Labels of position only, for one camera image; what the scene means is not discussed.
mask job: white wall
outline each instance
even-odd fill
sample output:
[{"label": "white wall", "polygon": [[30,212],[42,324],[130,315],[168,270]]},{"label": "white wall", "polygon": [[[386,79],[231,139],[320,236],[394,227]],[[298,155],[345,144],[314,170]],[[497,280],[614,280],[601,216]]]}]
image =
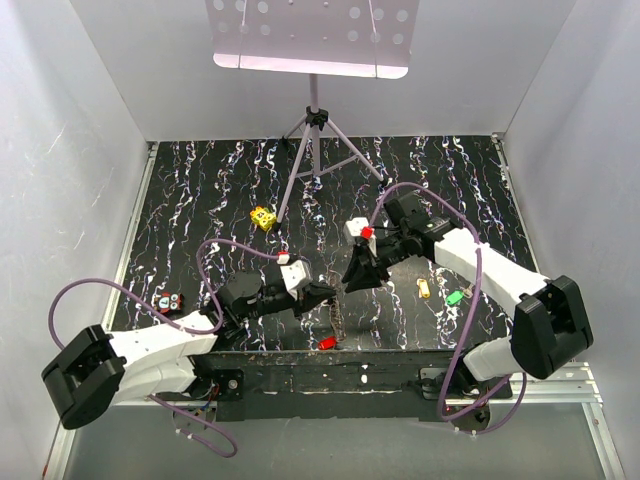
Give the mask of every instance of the white wall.
[{"label": "white wall", "polygon": [[[308,104],[304,75],[217,67],[204,0],[71,3],[148,140],[280,136]],[[321,104],[348,135],[505,131],[574,3],[422,0],[407,77],[323,77]]]},{"label": "white wall", "polygon": [[[146,144],[66,0],[0,2],[0,477],[40,478],[57,424],[40,373],[57,348],[53,296],[113,277]],[[57,315],[63,341],[101,321],[84,287]]]},{"label": "white wall", "polygon": [[640,478],[640,5],[578,0],[507,132],[541,268],[580,285],[585,354],[628,478]]}]

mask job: music stand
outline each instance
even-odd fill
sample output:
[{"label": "music stand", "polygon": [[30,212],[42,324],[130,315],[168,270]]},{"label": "music stand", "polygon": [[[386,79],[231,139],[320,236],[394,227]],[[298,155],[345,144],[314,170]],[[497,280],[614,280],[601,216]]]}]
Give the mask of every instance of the music stand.
[{"label": "music stand", "polygon": [[[419,0],[205,0],[213,32],[214,62],[225,68],[309,74],[311,104],[283,136],[305,124],[300,147],[278,210],[282,224],[296,178],[322,176],[353,161],[375,169],[319,107],[318,75],[401,78],[409,70]],[[352,155],[321,168],[320,131],[328,126]],[[298,173],[309,138],[313,169]]]}]

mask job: yellow object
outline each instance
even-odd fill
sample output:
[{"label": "yellow object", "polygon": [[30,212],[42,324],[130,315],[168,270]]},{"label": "yellow object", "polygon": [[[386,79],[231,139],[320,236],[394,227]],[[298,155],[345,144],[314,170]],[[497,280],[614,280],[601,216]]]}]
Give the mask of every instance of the yellow object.
[{"label": "yellow object", "polygon": [[251,210],[250,216],[251,221],[265,232],[268,232],[277,220],[275,214],[262,207],[256,207],[255,210]]},{"label": "yellow object", "polygon": [[418,293],[422,298],[429,298],[431,296],[431,291],[429,290],[429,282],[427,282],[424,278],[419,278],[416,282],[418,284]]}]

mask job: black marble table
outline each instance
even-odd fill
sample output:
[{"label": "black marble table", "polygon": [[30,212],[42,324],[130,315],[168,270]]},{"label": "black marble table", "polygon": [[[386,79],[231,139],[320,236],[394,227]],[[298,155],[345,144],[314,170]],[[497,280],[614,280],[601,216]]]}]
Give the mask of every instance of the black marble table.
[{"label": "black marble table", "polygon": [[[467,215],[483,241],[533,268],[512,192],[489,137],[375,137],[354,143],[385,176],[432,189]],[[325,166],[349,156],[334,139],[322,141],[322,152]],[[307,149],[301,170],[308,170],[311,162]],[[276,210],[292,164],[291,154],[274,139],[161,143],[124,285],[146,301],[161,291],[178,291],[185,295],[185,311],[196,309],[205,289],[195,253],[211,237],[230,238],[267,253],[296,252],[310,260],[316,277],[341,277],[351,253],[342,235],[344,222],[368,217],[383,190],[357,163],[320,179],[305,177],[296,181],[282,230],[265,234],[251,223],[249,212],[256,205]],[[434,215],[441,213],[438,205],[424,204]],[[212,250],[207,262],[216,287],[232,272],[265,265],[265,260],[226,246]],[[392,282],[383,288],[340,292],[347,331],[341,347],[455,347],[469,300],[450,307],[445,299],[467,283],[425,259],[407,260],[391,272]],[[429,300],[418,297],[417,278],[429,281]],[[470,343],[505,335],[511,325],[485,295],[477,319]],[[142,328],[153,321],[121,297],[113,329]],[[302,321],[290,312],[266,316],[249,322],[248,332],[233,349],[314,349],[332,335],[329,307],[320,306]]]}]

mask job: green object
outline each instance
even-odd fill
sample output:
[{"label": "green object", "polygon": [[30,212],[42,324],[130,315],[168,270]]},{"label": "green object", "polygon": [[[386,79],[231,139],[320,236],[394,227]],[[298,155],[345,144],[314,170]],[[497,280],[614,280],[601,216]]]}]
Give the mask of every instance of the green object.
[{"label": "green object", "polygon": [[460,290],[457,290],[447,297],[447,305],[449,305],[450,307],[457,305],[463,298],[464,293],[462,293]]}]

